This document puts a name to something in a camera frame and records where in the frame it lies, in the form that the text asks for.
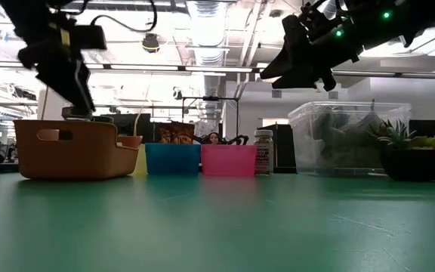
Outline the metal rig crossbar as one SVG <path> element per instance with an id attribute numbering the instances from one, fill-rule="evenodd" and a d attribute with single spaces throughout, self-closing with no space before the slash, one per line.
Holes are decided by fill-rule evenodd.
<path id="1" fill-rule="evenodd" d="M 135 65 L 89 63 L 87 67 L 92 71 L 122 71 L 122 72 L 170 72 L 170 73 L 259 73 L 263 68 L 236 66 L 175 66 L 175 65 Z M 0 61 L 0 68 L 22 69 L 23 65 L 16 61 Z M 358 70 L 334 70 L 335 76 L 345 77 L 378 77 L 378 78 L 406 78 L 406 79 L 435 79 L 435 73 L 403 73 Z"/>

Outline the teal plastic bin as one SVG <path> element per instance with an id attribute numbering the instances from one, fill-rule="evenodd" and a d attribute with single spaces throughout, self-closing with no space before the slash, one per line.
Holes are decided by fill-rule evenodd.
<path id="1" fill-rule="evenodd" d="M 145 144 L 147 174 L 196 176 L 201 162 L 198 144 Z"/>

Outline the green table mat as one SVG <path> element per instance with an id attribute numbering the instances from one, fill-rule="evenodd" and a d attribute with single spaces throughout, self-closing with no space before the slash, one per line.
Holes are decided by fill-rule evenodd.
<path id="1" fill-rule="evenodd" d="M 0 272 L 435 272 L 435 182 L 0 175 Z"/>

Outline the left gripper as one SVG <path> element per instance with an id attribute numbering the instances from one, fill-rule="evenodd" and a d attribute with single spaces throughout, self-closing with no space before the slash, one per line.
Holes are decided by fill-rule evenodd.
<path id="1" fill-rule="evenodd" d="M 88 89 L 90 71 L 83 50 L 67 47 L 60 40 L 60 28 L 69 32 L 77 25 L 75 22 L 18 23 L 17 35 L 26 43 L 18 58 L 24 67 L 35 67 L 37 78 L 73 106 L 94 110 Z"/>

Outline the black cabinet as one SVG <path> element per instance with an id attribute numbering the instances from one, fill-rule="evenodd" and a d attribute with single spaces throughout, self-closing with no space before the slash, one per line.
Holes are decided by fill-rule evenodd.
<path id="1" fill-rule="evenodd" d="M 295 149 L 290 125 L 274 124 L 258 128 L 273 132 L 273 167 L 278 174 L 297 173 Z"/>

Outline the orange plastic bin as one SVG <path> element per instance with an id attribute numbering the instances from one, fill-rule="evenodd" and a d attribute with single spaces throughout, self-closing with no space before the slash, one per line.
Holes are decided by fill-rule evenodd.
<path id="1" fill-rule="evenodd" d="M 17 120 L 19 172 L 38 180 L 103 180 L 134 171 L 141 136 L 119 136 L 112 123 Z"/>

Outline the black monitor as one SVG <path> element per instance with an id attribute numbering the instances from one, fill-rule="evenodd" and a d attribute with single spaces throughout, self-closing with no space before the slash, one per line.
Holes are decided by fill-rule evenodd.
<path id="1" fill-rule="evenodd" d="M 149 113 L 138 114 L 104 114 L 114 118 L 114 125 L 117 127 L 118 136 L 143 137 L 143 143 L 150 143 L 153 140 L 153 124 L 150 121 Z"/>
<path id="2" fill-rule="evenodd" d="M 435 120 L 432 119 L 410 119 L 409 131 L 415 136 L 427 136 L 435 138 Z"/>

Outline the yellow-green plastic bin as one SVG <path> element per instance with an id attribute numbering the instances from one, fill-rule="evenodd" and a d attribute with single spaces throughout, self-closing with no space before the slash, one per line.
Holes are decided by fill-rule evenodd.
<path id="1" fill-rule="evenodd" d="M 141 144 L 139 147 L 137 161 L 132 175 L 133 176 L 147 175 L 147 157 L 146 157 L 146 150 L 144 144 Z"/>

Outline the crumpled grey cloth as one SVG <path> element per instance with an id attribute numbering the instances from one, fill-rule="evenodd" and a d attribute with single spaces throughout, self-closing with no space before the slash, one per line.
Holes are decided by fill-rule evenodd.
<path id="1" fill-rule="evenodd" d="M 372 129 L 382 120 L 373 112 L 333 113 L 326 110 L 313 116 L 311 138 L 317 145 L 320 168 L 380 168 L 380 150 Z"/>

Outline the clear plastic storage box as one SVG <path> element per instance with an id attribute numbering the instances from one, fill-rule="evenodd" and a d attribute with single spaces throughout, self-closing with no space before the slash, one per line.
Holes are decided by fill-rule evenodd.
<path id="1" fill-rule="evenodd" d="M 292 127 L 296 170 L 300 174 L 325 176 L 366 176 L 382 174 L 383 168 L 320 168 L 316 162 L 317 145 L 311 138 L 311 121 L 314 115 L 330 110 L 333 113 L 367 114 L 373 112 L 384 121 L 405 123 L 411 117 L 411 105 L 401 103 L 317 101 L 305 103 L 288 114 Z"/>

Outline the black frame stand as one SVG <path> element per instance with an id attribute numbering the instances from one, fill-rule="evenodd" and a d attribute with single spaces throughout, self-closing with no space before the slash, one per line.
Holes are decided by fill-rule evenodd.
<path id="1" fill-rule="evenodd" d="M 192 102 L 188 105 L 185 104 L 186 100 L 192 100 Z M 186 111 L 197 101 L 197 100 L 203 100 L 203 101 L 220 101 L 220 100 L 231 100 L 236 105 L 236 137 L 239 136 L 239 125 L 240 125 L 240 112 L 239 112 L 239 98 L 237 97 L 219 97 L 219 96 L 202 96 L 202 97 L 186 97 L 183 96 L 181 98 L 182 104 L 181 104 L 181 121 L 184 120 L 184 116 L 186 115 Z"/>

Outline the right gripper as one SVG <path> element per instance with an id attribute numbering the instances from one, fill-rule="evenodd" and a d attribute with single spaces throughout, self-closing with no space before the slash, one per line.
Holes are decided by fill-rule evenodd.
<path id="1" fill-rule="evenodd" d="M 282 20 L 285 31 L 281 51 L 260 73 L 262 79 L 279 77 L 275 89 L 317 88 L 322 80 L 326 91 L 337 82 L 330 68 L 317 64 L 356 63 L 363 47 L 356 41 L 356 30 L 345 0 L 312 0 L 301 7 L 300 15 Z"/>

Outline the brown spice packet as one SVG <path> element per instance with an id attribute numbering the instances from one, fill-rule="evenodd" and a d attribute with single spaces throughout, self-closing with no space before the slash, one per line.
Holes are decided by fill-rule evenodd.
<path id="1" fill-rule="evenodd" d="M 194 125 L 182 122 L 155 124 L 155 142 L 161 144 L 193 144 Z"/>

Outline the green succulent plant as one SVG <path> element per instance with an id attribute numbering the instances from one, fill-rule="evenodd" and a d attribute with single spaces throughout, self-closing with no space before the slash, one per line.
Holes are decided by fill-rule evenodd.
<path id="1" fill-rule="evenodd" d="M 378 125 L 369 125 L 368 133 L 382 149 L 389 150 L 435 150 L 435 138 L 416 136 L 416 131 L 408 132 L 404 122 L 395 124 L 382 120 Z"/>

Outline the pink plastic bin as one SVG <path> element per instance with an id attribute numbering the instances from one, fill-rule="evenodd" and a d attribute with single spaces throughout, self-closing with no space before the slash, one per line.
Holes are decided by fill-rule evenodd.
<path id="1" fill-rule="evenodd" d="M 202 145 L 202 173 L 206 176 L 250 178 L 255 175 L 254 145 Z"/>

